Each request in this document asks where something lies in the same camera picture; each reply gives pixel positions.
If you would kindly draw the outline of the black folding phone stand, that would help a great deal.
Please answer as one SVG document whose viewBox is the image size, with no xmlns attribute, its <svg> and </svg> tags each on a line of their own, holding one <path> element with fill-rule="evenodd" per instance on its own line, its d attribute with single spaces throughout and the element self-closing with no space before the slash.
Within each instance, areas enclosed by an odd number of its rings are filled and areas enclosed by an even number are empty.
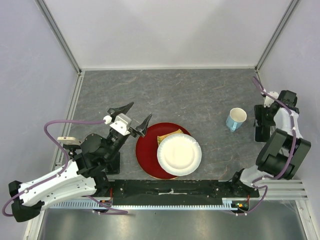
<svg viewBox="0 0 320 240">
<path fill-rule="evenodd" d="M 105 167 L 106 175 L 118 175 L 120 173 L 120 152 L 117 152 L 114 158 L 107 163 Z"/>
</svg>

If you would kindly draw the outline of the pink case smartphone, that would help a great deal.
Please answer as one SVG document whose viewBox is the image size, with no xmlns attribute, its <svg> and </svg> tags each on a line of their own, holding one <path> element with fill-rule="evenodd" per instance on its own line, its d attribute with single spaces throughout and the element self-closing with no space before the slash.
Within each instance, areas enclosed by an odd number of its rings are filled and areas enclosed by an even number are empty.
<svg viewBox="0 0 320 240">
<path fill-rule="evenodd" d="M 62 143 L 63 145 L 72 145 L 72 146 L 80 146 L 82 143 L 78 138 L 72 137 L 72 136 L 59 136 L 57 138 L 57 141 Z"/>
</svg>

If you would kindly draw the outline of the black smartphone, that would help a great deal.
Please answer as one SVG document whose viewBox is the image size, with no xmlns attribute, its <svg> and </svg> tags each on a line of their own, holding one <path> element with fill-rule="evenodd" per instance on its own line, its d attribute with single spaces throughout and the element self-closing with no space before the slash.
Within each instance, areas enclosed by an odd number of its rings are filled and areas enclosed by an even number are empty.
<svg viewBox="0 0 320 240">
<path fill-rule="evenodd" d="M 271 126 L 255 126 L 254 140 L 259 143 L 266 143 L 270 138 Z"/>
</svg>

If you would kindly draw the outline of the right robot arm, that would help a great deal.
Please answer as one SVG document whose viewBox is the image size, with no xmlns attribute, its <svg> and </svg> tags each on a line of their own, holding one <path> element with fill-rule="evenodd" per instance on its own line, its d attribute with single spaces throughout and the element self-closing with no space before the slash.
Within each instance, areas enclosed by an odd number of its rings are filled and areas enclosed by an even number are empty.
<svg viewBox="0 0 320 240">
<path fill-rule="evenodd" d="M 292 179 L 311 148 L 299 131 L 297 94 L 282 90 L 263 97 L 264 103 L 254 106 L 254 140 L 265 145 L 254 166 L 233 175 L 229 191 L 235 197 L 250 194 L 264 179 Z"/>
</svg>

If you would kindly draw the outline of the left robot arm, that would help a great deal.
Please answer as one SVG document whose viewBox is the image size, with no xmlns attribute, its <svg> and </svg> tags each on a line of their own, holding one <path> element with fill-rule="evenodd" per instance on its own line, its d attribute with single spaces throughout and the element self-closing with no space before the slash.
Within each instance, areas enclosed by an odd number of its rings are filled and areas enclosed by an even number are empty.
<svg viewBox="0 0 320 240">
<path fill-rule="evenodd" d="M 77 197 L 104 197 L 111 191 L 108 175 L 120 173 L 120 149 L 127 139 L 144 137 L 152 115 L 133 128 L 132 120 L 126 115 L 133 103 L 110 108 L 99 121 L 59 119 L 47 122 L 45 134 L 65 155 L 65 164 L 29 182 L 9 183 L 10 199 L 4 204 L 2 214 L 13 217 L 18 223 L 37 217 L 47 208 Z M 91 133 L 80 141 L 74 137 L 62 136 L 54 139 L 48 126 L 57 123 L 109 126 L 107 137 Z"/>
</svg>

